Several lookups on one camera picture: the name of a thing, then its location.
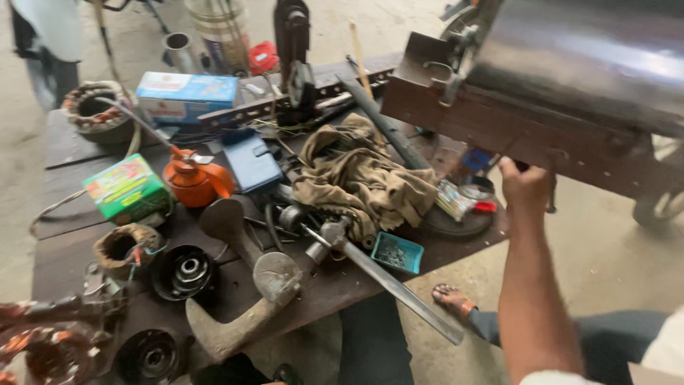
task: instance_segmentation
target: person's hand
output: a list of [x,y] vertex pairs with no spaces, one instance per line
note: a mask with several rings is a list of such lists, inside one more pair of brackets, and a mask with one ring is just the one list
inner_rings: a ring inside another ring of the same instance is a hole
[[515,162],[504,156],[499,161],[503,176],[503,196],[511,219],[543,219],[549,201],[549,176],[546,170],[532,166],[521,173]]

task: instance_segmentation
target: brown cloth rag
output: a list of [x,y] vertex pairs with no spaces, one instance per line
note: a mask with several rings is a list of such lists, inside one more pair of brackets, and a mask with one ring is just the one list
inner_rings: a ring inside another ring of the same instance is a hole
[[342,126],[325,125],[304,143],[304,167],[292,183],[299,202],[348,214],[348,236],[357,242],[406,220],[413,227],[437,197],[433,169],[407,170],[392,162],[373,123],[350,114]]

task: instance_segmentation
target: blue plastic tray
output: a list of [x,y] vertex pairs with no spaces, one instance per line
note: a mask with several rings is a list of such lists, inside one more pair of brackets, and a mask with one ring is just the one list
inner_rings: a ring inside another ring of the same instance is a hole
[[[385,261],[379,260],[376,258],[376,253],[378,252],[378,246],[380,245],[380,241],[383,238],[389,238],[397,241],[397,245],[399,248],[404,252],[404,267],[401,268],[399,266],[395,266],[393,264],[389,264]],[[425,251],[425,248],[422,247],[421,245],[411,242],[410,240],[406,240],[403,238],[400,238],[398,236],[394,236],[392,234],[387,234],[386,232],[380,232],[378,233],[378,239],[376,239],[376,245],[373,248],[373,253],[371,254],[371,258],[375,260],[377,263],[381,263],[385,266],[389,266],[392,269],[396,269],[399,271],[403,271],[405,273],[409,274],[418,274],[420,271],[420,265],[421,265],[421,258],[423,257],[423,251]]]

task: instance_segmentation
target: green cardboard box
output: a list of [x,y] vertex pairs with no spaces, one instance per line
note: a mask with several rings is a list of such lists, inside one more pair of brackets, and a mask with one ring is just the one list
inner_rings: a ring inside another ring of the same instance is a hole
[[133,154],[85,181],[83,187],[108,221],[161,225],[175,205],[168,187],[140,154]]

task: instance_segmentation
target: red object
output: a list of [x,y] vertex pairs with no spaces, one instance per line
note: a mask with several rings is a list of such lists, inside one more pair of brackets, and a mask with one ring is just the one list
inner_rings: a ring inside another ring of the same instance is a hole
[[496,212],[497,204],[490,201],[479,201],[475,204],[473,210],[479,212]]
[[260,42],[253,46],[250,49],[249,56],[250,71],[254,75],[268,72],[280,62],[276,46],[270,41]]

